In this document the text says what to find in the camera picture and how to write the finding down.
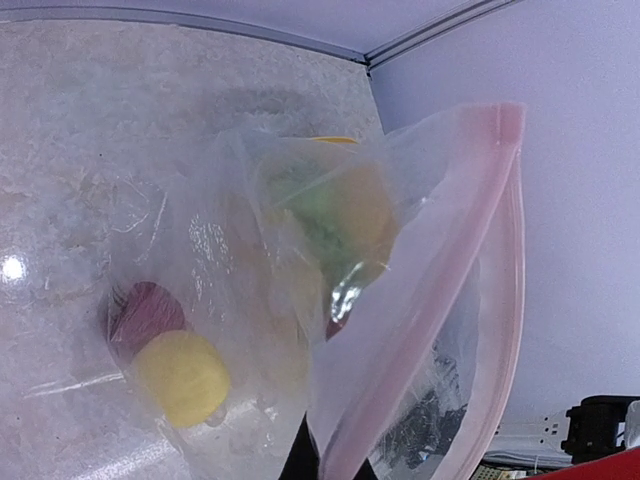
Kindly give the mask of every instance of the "red object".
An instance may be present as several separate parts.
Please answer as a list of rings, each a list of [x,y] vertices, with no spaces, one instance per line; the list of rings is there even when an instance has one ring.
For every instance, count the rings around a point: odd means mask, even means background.
[[[640,448],[535,478],[541,480],[640,480]]]
[[[111,325],[109,340],[119,355],[138,353],[163,332],[187,327],[182,305],[165,288],[153,282],[136,283],[120,315]]]

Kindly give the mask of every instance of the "white wall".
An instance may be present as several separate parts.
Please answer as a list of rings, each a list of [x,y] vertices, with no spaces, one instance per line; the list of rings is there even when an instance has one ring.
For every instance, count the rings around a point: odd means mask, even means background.
[[[479,0],[3,0],[2,8],[111,6],[205,15],[282,30],[366,53]]]
[[[385,129],[529,105],[525,333],[506,418],[640,395],[640,2],[527,0],[373,72]]]

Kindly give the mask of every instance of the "yellow object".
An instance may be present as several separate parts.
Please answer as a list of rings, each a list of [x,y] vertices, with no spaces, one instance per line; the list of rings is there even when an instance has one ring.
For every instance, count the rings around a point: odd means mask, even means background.
[[[164,332],[133,360],[142,384],[174,427],[192,427],[224,402],[231,379],[218,351],[193,332]]]
[[[350,137],[314,137],[312,140],[327,143],[358,143]]]
[[[349,137],[315,137],[328,143],[355,143]],[[342,207],[338,220],[364,262],[365,277],[375,280],[386,268],[400,230],[393,205],[373,164],[360,165],[335,180]]]

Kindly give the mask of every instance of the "yellow ball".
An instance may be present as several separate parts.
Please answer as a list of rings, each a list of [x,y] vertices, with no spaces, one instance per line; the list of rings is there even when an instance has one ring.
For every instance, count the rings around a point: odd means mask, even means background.
[[[133,360],[134,369],[174,427],[192,427],[224,402],[231,379],[218,351],[193,332],[161,333]]]

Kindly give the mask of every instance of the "plastic wrapper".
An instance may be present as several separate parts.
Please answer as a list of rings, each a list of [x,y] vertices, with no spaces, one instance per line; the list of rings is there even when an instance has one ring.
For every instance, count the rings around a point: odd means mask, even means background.
[[[322,479],[477,460],[522,321],[522,124],[497,105],[367,146],[230,131],[163,148],[159,184],[122,179],[106,338],[197,475],[283,462],[305,410]]]
[[[627,449],[640,447],[640,400],[632,402],[627,410],[624,444]]]

